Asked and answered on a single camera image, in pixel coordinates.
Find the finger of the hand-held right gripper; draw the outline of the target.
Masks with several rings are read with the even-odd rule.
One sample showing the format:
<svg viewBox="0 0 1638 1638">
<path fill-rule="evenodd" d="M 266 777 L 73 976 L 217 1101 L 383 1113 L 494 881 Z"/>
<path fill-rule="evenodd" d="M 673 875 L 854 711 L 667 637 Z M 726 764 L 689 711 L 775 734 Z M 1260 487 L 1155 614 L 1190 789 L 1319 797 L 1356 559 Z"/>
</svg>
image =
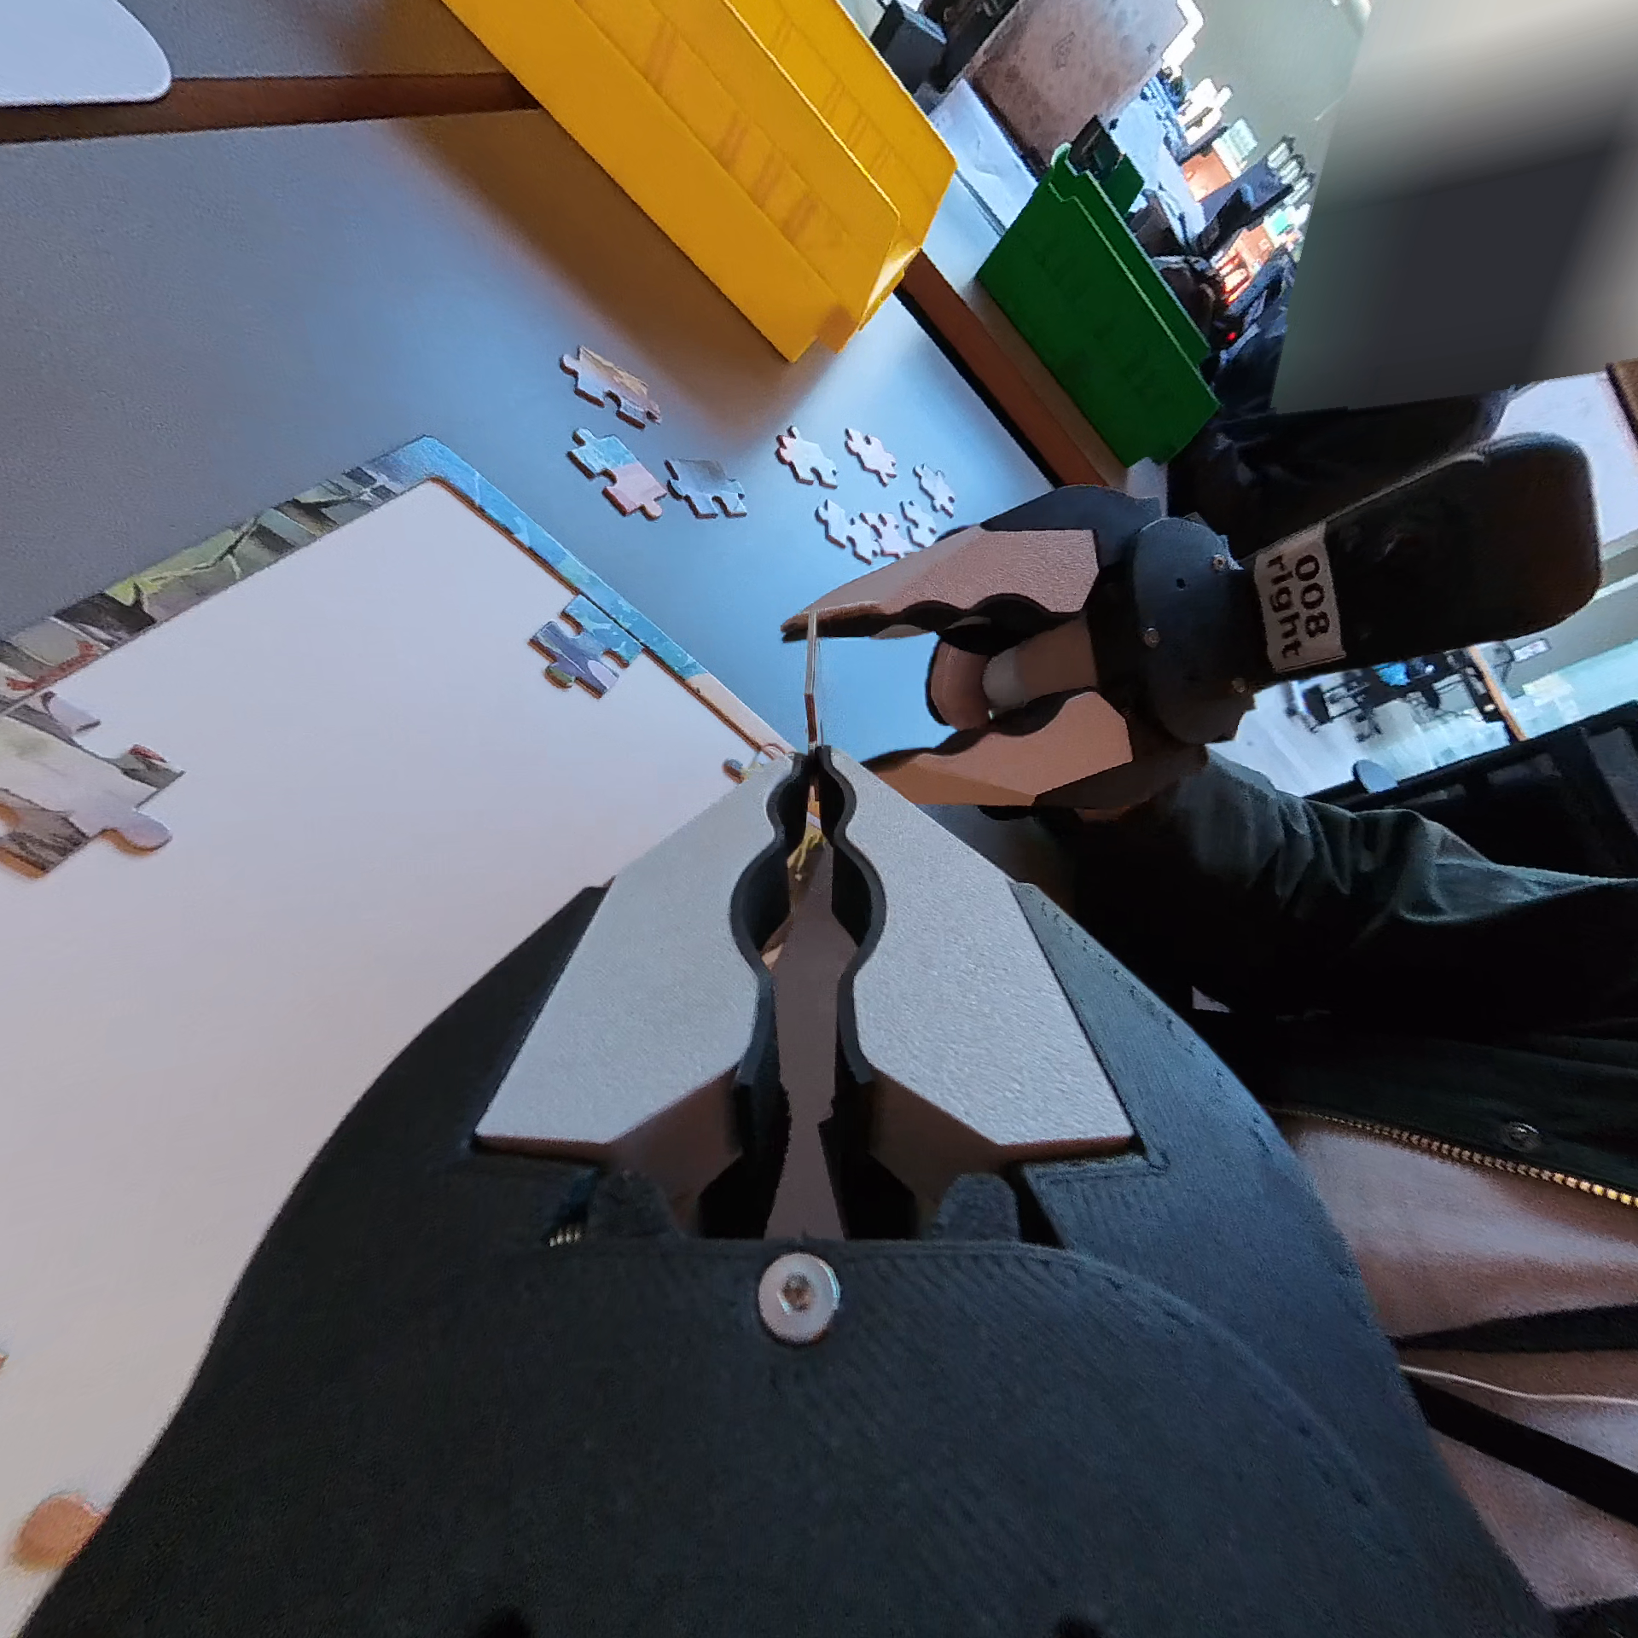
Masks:
<svg viewBox="0 0 1638 1638">
<path fill-rule="evenodd" d="M 919 805 L 1032 807 L 1131 758 L 1126 717 L 1094 690 L 1075 690 L 962 729 L 938 746 L 876 754 L 866 768 Z"/>
<path fill-rule="evenodd" d="M 971 524 L 856 576 L 782 623 L 786 641 L 884 637 L 907 627 L 944 635 L 979 621 L 1032 635 L 1079 614 L 1100 573 L 1098 537 L 1083 528 Z"/>
</svg>

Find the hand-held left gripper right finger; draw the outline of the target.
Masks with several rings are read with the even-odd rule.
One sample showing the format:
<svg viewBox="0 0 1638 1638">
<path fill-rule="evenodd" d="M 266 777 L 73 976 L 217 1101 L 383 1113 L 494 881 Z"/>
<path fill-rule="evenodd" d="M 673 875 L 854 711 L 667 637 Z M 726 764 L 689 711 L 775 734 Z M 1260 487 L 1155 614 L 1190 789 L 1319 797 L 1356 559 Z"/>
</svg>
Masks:
<svg viewBox="0 0 1638 1638">
<path fill-rule="evenodd" d="M 841 750 L 819 748 L 837 988 L 821 1124 L 849 1236 L 913 1236 L 954 1179 L 1137 1152 L 1018 883 Z"/>
</svg>

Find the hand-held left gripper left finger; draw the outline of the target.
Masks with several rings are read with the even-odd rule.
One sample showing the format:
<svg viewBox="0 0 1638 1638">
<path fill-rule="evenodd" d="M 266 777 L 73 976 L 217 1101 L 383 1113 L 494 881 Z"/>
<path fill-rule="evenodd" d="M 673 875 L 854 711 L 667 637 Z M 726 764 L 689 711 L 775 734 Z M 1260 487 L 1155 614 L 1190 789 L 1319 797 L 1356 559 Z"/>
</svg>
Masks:
<svg viewBox="0 0 1638 1638">
<path fill-rule="evenodd" d="M 804 756 L 626 865 L 478 1122 L 486 1148 L 636 1171 L 710 1236 L 761 1236 L 790 1140 L 765 947 L 790 912 Z"/>
</svg>

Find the jigsaw puzzle board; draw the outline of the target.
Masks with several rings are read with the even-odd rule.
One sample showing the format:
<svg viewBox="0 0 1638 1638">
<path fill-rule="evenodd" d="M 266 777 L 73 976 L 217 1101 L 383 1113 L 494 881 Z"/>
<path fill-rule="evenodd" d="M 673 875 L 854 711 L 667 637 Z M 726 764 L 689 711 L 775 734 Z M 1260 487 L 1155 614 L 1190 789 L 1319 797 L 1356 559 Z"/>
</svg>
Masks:
<svg viewBox="0 0 1638 1638">
<path fill-rule="evenodd" d="M 642 643 L 593 697 L 529 639 L 585 594 Z M 447 444 L 322 479 L 4 641 L 102 754 L 182 777 L 152 851 L 4 863 L 4 1633 L 108 1509 L 277 1208 L 383 1068 L 539 924 L 784 734 Z"/>
</svg>

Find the person's right forearm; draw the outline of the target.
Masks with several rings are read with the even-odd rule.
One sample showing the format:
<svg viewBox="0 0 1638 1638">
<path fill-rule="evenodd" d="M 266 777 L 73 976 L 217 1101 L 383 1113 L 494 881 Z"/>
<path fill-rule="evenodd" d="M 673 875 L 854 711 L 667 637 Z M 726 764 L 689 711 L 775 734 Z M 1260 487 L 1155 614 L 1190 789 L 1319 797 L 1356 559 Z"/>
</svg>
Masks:
<svg viewBox="0 0 1638 1638">
<path fill-rule="evenodd" d="M 1496 863 L 1414 810 L 1322 805 L 1223 760 L 1061 840 L 1081 922 L 1180 1004 L 1634 1039 L 1631 877 Z"/>
</svg>

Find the person's right hand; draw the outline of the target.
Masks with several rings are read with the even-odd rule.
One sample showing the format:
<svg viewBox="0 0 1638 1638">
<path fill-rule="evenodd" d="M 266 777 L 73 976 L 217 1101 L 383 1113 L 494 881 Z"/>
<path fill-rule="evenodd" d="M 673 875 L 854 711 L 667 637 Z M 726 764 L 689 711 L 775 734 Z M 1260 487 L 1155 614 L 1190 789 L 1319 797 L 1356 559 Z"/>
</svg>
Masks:
<svg viewBox="0 0 1638 1638">
<path fill-rule="evenodd" d="M 938 641 L 929 666 L 929 709 L 954 731 L 1085 684 L 1090 649 L 1079 625 L 1059 625 L 995 654 Z"/>
</svg>

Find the cluster of loose puzzle pieces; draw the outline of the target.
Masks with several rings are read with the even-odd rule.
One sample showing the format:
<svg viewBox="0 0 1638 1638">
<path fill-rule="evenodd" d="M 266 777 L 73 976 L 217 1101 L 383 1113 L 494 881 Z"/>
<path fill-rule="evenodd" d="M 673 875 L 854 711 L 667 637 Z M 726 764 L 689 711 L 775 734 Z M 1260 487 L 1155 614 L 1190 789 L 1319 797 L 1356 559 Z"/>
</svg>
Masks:
<svg viewBox="0 0 1638 1638">
<path fill-rule="evenodd" d="M 864 563 L 901 559 L 931 547 L 956 520 L 956 489 L 940 465 L 913 465 L 919 497 L 888 497 L 878 506 L 849 506 L 837 498 L 843 483 L 839 461 L 796 422 L 776 436 L 775 456 L 798 483 L 827 491 L 827 498 L 814 508 L 817 524 L 833 545 Z"/>
</svg>

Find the green plastic bin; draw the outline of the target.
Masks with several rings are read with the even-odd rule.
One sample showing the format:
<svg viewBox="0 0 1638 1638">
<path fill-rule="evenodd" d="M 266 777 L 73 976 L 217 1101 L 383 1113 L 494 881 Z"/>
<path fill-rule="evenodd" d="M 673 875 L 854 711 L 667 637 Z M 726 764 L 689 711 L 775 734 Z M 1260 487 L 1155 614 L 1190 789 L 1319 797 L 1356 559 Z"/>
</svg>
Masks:
<svg viewBox="0 0 1638 1638">
<path fill-rule="evenodd" d="M 975 276 L 1124 463 L 1170 461 L 1217 411 L 1207 339 L 1069 146 Z"/>
</svg>

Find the blue pink puzzle piece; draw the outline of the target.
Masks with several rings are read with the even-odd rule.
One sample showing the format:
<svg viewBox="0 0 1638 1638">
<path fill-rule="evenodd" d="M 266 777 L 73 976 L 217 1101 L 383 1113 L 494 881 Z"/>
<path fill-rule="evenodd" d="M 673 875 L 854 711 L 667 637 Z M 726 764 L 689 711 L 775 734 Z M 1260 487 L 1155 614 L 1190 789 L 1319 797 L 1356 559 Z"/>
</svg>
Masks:
<svg viewBox="0 0 1638 1638">
<path fill-rule="evenodd" d="M 585 426 L 578 426 L 566 454 L 583 475 L 603 481 L 605 498 L 622 516 L 661 518 L 669 489 L 620 436 L 595 436 Z"/>
</svg>

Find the blue purple puzzle piece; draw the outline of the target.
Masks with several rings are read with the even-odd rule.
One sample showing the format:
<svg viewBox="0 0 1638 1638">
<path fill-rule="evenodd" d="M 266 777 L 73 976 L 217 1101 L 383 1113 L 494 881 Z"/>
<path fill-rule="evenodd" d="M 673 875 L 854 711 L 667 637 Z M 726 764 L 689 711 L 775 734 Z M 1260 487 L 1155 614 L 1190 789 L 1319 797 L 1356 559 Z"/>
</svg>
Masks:
<svg viewBox="0 0 1638 1638">
<path fill-rule="evenodd" d="M 537 627 L 529 643 L 546 658 L 550 682 L 564 690 L 581 686 L 599 699 L 642 653 L 640 639 L 581 592 Z"/>
</svg>

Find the black office chair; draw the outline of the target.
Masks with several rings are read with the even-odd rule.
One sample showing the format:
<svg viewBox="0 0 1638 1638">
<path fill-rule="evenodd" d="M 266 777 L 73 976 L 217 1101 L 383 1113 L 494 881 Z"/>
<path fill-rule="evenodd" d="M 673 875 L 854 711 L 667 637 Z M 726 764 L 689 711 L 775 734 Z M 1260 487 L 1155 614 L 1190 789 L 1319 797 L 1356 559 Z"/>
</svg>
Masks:
<svg viewBox="0 0 1638 1638">
<path fill-rule="evenodd" d="M 1436 770 L 1317 791 L 1356 812 L 1408 809 L 1519 867 L 1636 875 L 1636 703 Z"/>
</svg>

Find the pale blue puzzle piece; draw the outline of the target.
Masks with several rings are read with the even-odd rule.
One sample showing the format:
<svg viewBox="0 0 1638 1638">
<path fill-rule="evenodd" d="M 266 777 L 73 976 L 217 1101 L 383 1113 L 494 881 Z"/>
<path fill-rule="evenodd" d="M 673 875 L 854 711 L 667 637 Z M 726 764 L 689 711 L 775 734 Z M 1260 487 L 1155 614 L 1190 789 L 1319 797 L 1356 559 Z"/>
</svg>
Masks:
<svg viewBox="0 0 1638 1638">
<path fill-rule="evenodd" d="M 661 422 L 663 411 L 648 381 L 611 358 L 580 344 L 560 356 L 560 368 L 572 378 L 578 397 L 640 428 Z"/>
</svg>

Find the person's dark jacket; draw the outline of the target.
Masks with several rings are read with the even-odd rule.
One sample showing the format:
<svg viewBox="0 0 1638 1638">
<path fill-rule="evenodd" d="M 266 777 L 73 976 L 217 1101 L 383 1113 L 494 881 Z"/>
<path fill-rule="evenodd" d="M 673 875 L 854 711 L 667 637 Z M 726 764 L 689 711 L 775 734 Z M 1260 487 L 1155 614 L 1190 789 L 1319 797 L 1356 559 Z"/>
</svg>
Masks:
<svg viewBox="0 0 1638 1638">
<path fill-rule="evenodd" d="M 1190 984 L 1256 1087 L 1634 1208 L 1634 879 L 1467 849 L 1237 914 Z"/>
</svg>

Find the yellow plastic bin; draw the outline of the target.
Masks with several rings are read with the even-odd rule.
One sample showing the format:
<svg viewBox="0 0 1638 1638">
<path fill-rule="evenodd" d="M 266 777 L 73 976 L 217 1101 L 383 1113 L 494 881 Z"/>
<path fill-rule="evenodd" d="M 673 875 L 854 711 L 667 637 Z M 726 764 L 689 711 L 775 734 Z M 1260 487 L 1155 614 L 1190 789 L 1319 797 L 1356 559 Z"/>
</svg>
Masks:
<svg viewBox="0 0 1638 1638">
<path fill-rule="evenodd" d="M 847 346 L 956 173 L 835 1 L 451 1 L 790 360 Z"/>
</svg>

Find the patterned cardboard box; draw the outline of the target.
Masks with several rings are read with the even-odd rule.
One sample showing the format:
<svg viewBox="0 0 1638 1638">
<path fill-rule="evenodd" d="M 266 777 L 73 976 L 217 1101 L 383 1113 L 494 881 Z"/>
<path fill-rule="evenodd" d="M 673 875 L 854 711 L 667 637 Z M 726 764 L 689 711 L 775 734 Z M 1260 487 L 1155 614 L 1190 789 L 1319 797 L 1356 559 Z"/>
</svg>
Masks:
<svg viewBox="0 0 1638 1638">
<path fill-rule="evenodd" d="M 1018 144 L 1053 151 L 1120 112 L 1188 25 L 1176 1 L 1020 1 L 966 77 Z"/>
</svg>

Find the person's brown shirt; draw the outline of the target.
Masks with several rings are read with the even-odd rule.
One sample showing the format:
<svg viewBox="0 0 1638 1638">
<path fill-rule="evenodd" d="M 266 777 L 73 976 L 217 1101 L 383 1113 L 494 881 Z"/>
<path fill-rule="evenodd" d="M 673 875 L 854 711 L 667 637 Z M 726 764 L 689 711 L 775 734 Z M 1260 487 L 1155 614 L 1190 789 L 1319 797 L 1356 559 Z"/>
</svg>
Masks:
<svg viewBox="0 0 1638 1638">
<path fill-rule="evenodd" d="M 1500 1329 L 1634 1304 L 1631 1204 L 1336 1119 L 1278 1124 L 1354 1249 L 1385 1331 L 1406 1345 L 1416 1386 L 1634 1468 L 1634 1345 Z M 1445 1434 L 1436 1444 L 1564 1633 L 1634 1633 L 1634 1524 L 1475 1446 Z"/>
</svg>

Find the black carton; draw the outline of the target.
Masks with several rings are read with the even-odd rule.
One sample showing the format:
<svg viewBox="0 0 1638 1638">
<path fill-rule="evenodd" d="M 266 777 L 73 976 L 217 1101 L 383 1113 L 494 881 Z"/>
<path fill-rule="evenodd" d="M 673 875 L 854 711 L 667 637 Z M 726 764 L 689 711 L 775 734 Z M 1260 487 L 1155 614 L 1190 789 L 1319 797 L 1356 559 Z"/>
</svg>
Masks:
<svg viewBox="0 0 1638 1638">
<path fill-rule="evenodd" d="M 872 30 L 874 48 L 911 91 L 931 81 L 948 48 L 942 25 L 921 5 L 886 1 Z"/>
</svg>

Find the grey white puzzle piece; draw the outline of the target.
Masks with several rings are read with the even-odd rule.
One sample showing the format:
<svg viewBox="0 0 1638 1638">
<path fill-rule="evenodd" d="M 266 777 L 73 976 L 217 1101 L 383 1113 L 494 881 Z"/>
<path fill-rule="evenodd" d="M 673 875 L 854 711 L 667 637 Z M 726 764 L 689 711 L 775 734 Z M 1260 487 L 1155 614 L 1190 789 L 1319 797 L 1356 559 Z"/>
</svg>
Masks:
<svg viewBox="0 0 1638 1638">
<path fill-rule="evenodd" d="M 45 873 L 100 834 L 152 851 L 172 830 L 145 803 L 182 777 L 182 768 L 145 744 L 102 754 L 78 738 L 98 717 L 43 688 L 2 719 L 2 857 Z"/>
</svg>

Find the red tan puzzle piece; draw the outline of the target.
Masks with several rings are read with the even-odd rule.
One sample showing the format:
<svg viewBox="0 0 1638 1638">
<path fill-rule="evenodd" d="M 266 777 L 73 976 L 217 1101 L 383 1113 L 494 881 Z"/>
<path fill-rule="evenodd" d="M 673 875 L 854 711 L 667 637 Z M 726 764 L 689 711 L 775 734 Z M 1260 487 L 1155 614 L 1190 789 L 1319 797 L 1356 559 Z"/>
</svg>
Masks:
<svg viewBox="0 0 1638 1638">
<path fill-rule="evenodd" d="M 74 1561 L 96 1536 L 108 1511 L 76 1489 L 63 1489 L 35 1503 L 10 1548 L 10 1561 L 26 1571 L 59 1571 Z"/>
</svg>

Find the white display stand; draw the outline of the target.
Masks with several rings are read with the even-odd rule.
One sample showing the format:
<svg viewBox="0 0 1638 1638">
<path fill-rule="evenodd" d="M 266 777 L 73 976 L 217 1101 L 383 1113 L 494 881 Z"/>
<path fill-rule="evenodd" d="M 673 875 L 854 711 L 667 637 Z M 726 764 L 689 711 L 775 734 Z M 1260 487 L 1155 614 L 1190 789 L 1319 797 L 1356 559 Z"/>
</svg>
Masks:
<svg viewBox="0 0 1638 1638">
<path fill-rule="evenodd" d="M 2 108 L 141 105 L 172 62 L 119 1 L 2 1 Z"/>
</svg>

